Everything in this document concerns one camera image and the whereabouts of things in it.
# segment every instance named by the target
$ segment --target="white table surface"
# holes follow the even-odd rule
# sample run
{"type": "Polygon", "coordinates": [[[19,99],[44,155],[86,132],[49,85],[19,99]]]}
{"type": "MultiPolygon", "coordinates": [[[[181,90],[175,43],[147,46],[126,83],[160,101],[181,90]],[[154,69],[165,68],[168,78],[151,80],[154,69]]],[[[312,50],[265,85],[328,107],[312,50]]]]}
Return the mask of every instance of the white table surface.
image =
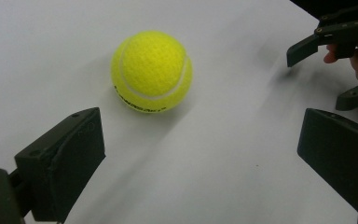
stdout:
{"type": "Polygon", "coordinates": [[[323,47],[286,67],[316,25],[289,0],[0,1],[0,168],[98,106],[107,157],[68,224],[354,224],[296,154],[305,109],[337,112],[358,85],[323,47]],[[110,80],[115,48],[144,30],[175,36],[194,66],[187,97],[163,114],[132,111],[110,80]]]}

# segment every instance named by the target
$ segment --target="fuzzy yellow ball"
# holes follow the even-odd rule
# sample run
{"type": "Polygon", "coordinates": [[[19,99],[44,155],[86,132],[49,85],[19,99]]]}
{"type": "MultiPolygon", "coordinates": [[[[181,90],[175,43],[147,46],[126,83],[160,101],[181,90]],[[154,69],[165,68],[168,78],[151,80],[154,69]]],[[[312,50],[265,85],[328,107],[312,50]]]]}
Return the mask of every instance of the fuzzy yellow ball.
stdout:
{"type": "Polygon", "coordinates": [[[178,105],[192,80],[185,48],[159,31],[127,38],[116,50],[111,77],[118,96],[131,108],[158,113],[178,105]]]}

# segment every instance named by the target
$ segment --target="yellow tennis ball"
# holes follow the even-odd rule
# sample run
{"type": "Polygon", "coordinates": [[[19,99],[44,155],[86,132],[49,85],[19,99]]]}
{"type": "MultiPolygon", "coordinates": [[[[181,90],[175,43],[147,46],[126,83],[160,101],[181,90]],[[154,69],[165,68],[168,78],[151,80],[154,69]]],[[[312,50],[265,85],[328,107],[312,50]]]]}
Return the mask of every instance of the yellow tennis ball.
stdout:
{"type": "Polygon", "coordinates": [[[116,50],[111,77],[117,94],[131,108],[158,113],[178,105],[192,79],[185,48],[159,31],[127,38],[116,50]]]}

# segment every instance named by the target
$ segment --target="white background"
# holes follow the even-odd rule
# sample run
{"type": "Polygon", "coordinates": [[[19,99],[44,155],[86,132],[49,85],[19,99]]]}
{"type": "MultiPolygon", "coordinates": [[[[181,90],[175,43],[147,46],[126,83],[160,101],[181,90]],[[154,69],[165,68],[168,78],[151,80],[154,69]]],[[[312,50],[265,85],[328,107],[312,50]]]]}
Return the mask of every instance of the white background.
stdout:
{"type": "MultiPolygon", "coordinates": [[[[296,154],[305,109],[337,112],[358,85],[348,60],[323,63],[323,47],[286,67],[316,25],[289,0],[0,1],[0,168],[98,106],[107,157],[68,224],[356,223],[296,154]],[[194,67],[163,114],[132,111],[110,80],[116,47],[144,30],[176,37],[194,67]]],[[[340,114],[358,122],[358,110],[340,114]]]]}

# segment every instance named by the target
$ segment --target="tennis ball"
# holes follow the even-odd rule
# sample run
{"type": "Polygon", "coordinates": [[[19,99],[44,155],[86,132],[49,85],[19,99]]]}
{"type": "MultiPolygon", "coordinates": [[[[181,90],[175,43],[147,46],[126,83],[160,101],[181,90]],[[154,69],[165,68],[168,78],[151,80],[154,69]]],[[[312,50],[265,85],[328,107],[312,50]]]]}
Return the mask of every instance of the tennis ball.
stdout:
{"type": "Polygon", "coordinates": [[[185,48],[159,31],[131,36],[115,51],[111,77],[118,96],[131,108],[158,113],[178,105],[192,79],[185,48]]]}

